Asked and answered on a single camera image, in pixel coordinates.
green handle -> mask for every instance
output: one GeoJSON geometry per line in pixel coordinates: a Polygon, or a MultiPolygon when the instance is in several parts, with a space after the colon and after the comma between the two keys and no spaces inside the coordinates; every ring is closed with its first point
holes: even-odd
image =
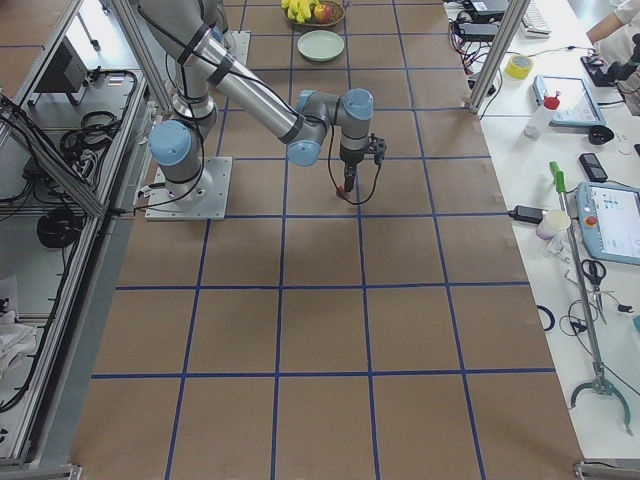
{"type": "Polygon", "coordinates": [[[553,175],[553,183],[556,185],[556,192],[566,193],[567,187],[564,185],[564,172],[560,170],[557,162],[549,162],[551,175],[553,175]]]}

person's arm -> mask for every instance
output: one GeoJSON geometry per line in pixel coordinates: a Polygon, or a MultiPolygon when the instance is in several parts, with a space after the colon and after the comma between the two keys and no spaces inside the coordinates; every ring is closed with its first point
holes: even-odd
{"type": "Polygon", "coordinates": [[[623,23],[620,21],[620,19],[613,13],[610,13],[587,32],[587,37],[589,37],[591,43],[594,44],[597,41],[611,35],[622,25],[623,23]]]}

white bottle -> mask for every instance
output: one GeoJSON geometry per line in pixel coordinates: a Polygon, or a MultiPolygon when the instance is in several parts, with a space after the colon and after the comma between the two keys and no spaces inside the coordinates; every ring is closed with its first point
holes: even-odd
{"type": "Polygon", "coordinates": [[[549,122],[560,106],[558,92],[555,97],[544,97],[544,102],[533,114],[527,126],[524,127],[524,134],[529,138],[538,138],[549,126],[549,122]]]}

white table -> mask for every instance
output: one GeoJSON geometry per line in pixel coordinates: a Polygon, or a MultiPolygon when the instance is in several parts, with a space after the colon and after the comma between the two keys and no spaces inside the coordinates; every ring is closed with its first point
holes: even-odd
{"type": "MultiPolygon", "coordinates": [[[[540,11],[551,25],[549,39],[525,39],[516,34],[510,51],[531,54],[569,45],[588,47],[590,43],[583,27],[564,0],[537,0],[540,11]]],[[[603,108],[607,125],[616,133],[613,141],[603,146],[588,143],[586,132],[573,129],[551,128],[538,140],[522,134],[529,117],[536,109],[531,84],[536,74],[582,76],[588,78],[579,57],[586,50],[558,51],[534,57],[534,68],[524,80],[515,80],[503,74],[502,89],[482,119],[482,128],[489,145],[498,180],[508,208],[517,204],[541,208],[559,208],[558,195],[552,185],[549,162],[555,160],[565,172],[567,188],[586,181],[578,163],[578,155],[594,152],[612,180],[635,186],[640,185],[640,156],[633,149],[640,143],[640,118],[632,117],[624,104],[603,108]]],[[[503,61],[503,68],[509,54],[503,61]]],[[[620,99],[613,88],[592,87],[599,102],[620,99]]],[[[574,300],[579,298],[577,287],[565,278],[572,263],[563,263],[545,252],[546,242],[536,237],[533,226],[513,223],[518,246],[522,254],[534,297],[538,304],[550,308],[557,320],[564,315],[574,300]]],[[[604,296],[608,324],[596,321],[596,330],[602,358],[607,366],[640,388],[640,333],[633,326],[633,318],[640,314],[640,267],[606,262],[608,274],[602,289],[613,291],[622,303],[634,305],[635,314],[619,313],[616,303],[604,296]]],[[[574,313],[582,316],[580,306],[574,313]]],[[[548,321],[543,318],[545,326],[548,321]]],[[[586,333],[582,334],[588,346],[586,333]]],[[[569,405],[576,386],[591,381],[595,374],[591,357],[580,343],[563,334],[558,326],[547,333],[557,374],[569,405]]],[[[640,397],[606,372],[624,395],[631,408],[629,436],[622,423],[622,407],[613,398],[587,390],[578,396],[571,418],[578,441],[586,458],[640,458],[640,397]]]]}

bowl of fruit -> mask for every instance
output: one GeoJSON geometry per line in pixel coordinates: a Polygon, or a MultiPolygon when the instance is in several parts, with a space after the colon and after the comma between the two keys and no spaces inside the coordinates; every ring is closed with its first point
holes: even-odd
{"type": "Polygon", "coordinates": [[[331,28],[344,19],[344,8],[331,0],[281,0],[284,16],[293,25],[331,28]]]}

